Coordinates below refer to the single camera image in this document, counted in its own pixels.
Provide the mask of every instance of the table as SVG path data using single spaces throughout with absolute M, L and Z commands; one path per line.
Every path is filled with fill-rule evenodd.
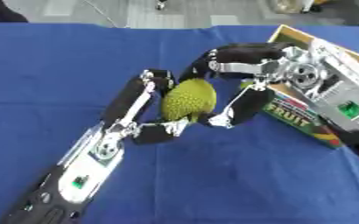
M 263 42 L 276 28 L 0 24 L 0 215 L 132 75 L 178 75 L 208 49 Z M 359 27 L 297 28 L 359 52 Z M 238 83 L 214 84 L 221 108 Z M 171 143 L 127 142 L 82 223 L 359 223 L 359 158 L 264 114 L 231 130 L 194 125 Z

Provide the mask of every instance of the cable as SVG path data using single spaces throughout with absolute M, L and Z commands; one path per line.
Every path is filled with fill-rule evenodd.
M 89 4 L 89 6 L 91 6 L 92 8 L 94 8 L 94 10 L 96 12 L 98 12 L 99 14 L 101 14 L 103 17 L 106 18 L 106 20 L 108 20 L 111 25 L 113 26 L 113 28 L 120 28 L 118 25 L 116 25 L 116 23 L 113 21 L 113 19 L 111 19 L 109 16 L 107 16 L 101 9 L 98 8 L 98 6 L 96 6 L 95 4 L 89 2 L 89 0 L 82 0 L 84 3 Z

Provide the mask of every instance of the robotic finger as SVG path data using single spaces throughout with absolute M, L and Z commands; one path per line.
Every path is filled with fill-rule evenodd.
M 123 139 L 138 133 L 137 119 L 154 92 L 174 86 L 171 73 L 145 70 L 131 79 L 107 107 L 101 121 L 13 205 L 3 224 L 74 224 L 100 186 L 121 163 Z

